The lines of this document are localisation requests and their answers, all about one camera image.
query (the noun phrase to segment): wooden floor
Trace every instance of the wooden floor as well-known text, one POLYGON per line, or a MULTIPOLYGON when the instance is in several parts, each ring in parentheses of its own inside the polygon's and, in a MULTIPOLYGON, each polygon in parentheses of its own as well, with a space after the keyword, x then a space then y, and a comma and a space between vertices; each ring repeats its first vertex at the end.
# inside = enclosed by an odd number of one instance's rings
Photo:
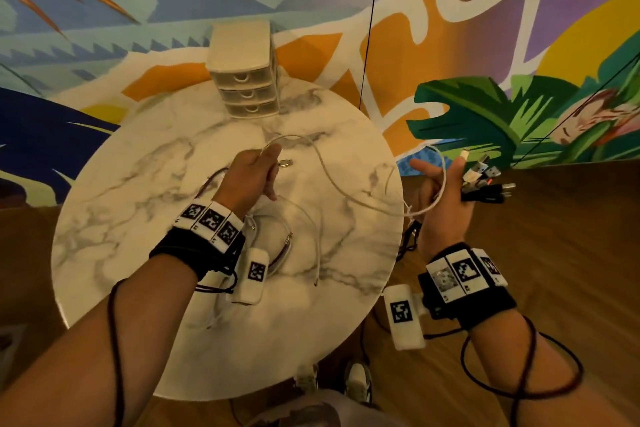
MULTIPOLYGON (((477 206, 469 243, 491 255, 538 329, 575 351, 594 388, 640 424, 640 162, 511 171, 502 180, 509 181, 518 187, 507 204, 477 206)), ((408 191, 416 180, 405 179, 404 185, 408 191)), ((0 211, 0 325, 29 325, 10 380, 64 330, 49 279, 56 216, 55 209, 0 211)), ((390 283, 406 282, 418 291, 416 276, 422 270, 420 258, 408 254, 390 283)), ((377 307, 384 318, 382 302, 377 307)), ((423 322, 426 332, 451 326, 449 321, 423 322)), ((341 364, 361 355, 359 333, 322 361, 322 385, 334 385, 341 364)), ((447 337, 424 350, 400 353, 369 315, 364 346, 372 361, 374 400, 416 427, 505 426, 496 400, 460 368, 463 339, 447 337)), ((482 378, 472 351, 468 364, 482 378)), ((292 395, 291 383, 284 382, 236 399, 234 405, 247 422, 292 395)), ((138 425, 236 423, 228 401, 154 398, 138 425)))

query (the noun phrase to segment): white marble surface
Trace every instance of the white marble surface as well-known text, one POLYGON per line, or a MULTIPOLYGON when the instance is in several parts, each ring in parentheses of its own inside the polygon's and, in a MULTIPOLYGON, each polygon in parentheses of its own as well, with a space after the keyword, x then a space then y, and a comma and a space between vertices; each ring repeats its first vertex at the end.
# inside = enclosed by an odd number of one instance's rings
MULTIPOLYGON (((53 242, 53 286, 68 325, 140 267, 208 175, 276 135, 308 136, 346 191, 403 210, 396 164, 374 125, 312 83, 284 77, 280 86, 280 115, 244 121, 228 117, 213 83, 190 87, 135 117, 98 149, 63 205, 53 242)), ((302 206, 321 230, 318 286, 312 224, 283 199, 259 201, 260 213, 280 214, 294 232, 287 261, 256 306, 194 294, 156 395, 233 398, 290 378, 346 339, 386 284, 402 218, 348 203, 308 144, 283 144, 280 158, 294 165, 280 170, 276 192, 302 206)), ((284 228, 276 220, 260 225, 256 245, 273 256, 284 228)))

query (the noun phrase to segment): person's left hand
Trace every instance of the person's left hand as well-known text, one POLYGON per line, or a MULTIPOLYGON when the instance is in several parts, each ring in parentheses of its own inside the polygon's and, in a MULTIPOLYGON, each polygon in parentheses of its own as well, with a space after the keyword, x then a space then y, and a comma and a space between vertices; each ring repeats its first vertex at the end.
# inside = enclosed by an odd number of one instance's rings
POLYGON ((271 201, 277 198, 273 183, 278 174, 278 156, 282 146, 270 145, 259 150, 243 150, 236 155, 225 178, 213 196, 213 201, 233 211, 240 220, 264 194, 271 201))

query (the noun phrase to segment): black wristband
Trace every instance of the black wristband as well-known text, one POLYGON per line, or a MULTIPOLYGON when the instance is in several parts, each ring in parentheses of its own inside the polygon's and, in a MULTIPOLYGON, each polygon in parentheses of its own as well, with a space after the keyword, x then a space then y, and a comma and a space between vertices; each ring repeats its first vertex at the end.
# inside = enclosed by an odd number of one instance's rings
POLYGON ((465 278, 463 275, 460 276, 457 271, 454 272, 455 267, 452 267, 452 263, 449 262, 447 256, 463 250, 468 253, 468 257, 473 261, 473 264, 477 269, 476 275, 477 273, 480 273, 482 277, 484 277, 484 281, 486 281, 486 285, 483 285, 485 287, 484 289, 477 291, 470 289, 471 291, 465 292, 465 295, 462 297, 451 300, 451 296, 449 296, 445 301, 445 296, 447 296, 447 294, 439 290, 439 287, 436 285, 436 282, 434 282, 434 277, 429 273, 429 270, 426 273, 420 274, 418 276, 418 280, 424 294, 422 303, 427 309, 429 309, 432 318, 458 319, 460 326, 463 329, 470 330, 474 326, 503 310, 515 308, 517 304, 513 297, 511 297, 511 294, 507 291, 506 287, 504 287, 506 281, 504 281, 500 272, 497 270, 495 265, 493 265, 493 262, 491 262, 488 257, 480 259, 476 252, 464 242, 459 242, 455 245, 446 247, 433 257, 429 262, 429 265, 442 259, 442 263, 446 262, 449 268, 449 272, 444 270, 444 275, 454 280, 458 280, 462 286, 465 278), (503 282, 496 280, 495 277, 500 277, 503 282))
POLYGON ((152 258, 166 253, 183 261, 202 280, 209 271, 220 271, 231 275, 236 269, 237 259, 244 246, 242 232, 233 240, 225 253, 220 252, 211 243, 197 236, 191 230, 171 228, 149 253, 152 258))

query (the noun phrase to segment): sneaker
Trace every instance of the sneaker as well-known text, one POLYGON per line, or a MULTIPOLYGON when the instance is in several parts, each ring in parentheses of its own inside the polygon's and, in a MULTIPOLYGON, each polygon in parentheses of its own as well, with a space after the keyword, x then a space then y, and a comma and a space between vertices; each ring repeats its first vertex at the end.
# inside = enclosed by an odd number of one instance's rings
POLYGON ((297 388, 302 390, 305 395, 316 393, 318 391, 318 366, 302 365, 298 367, 295 377, 293 378, 297 388))
POLYGON ((366 364, 349 363, 344 372, 344 394, 358 403, 371 404, 371 372, 366 364))

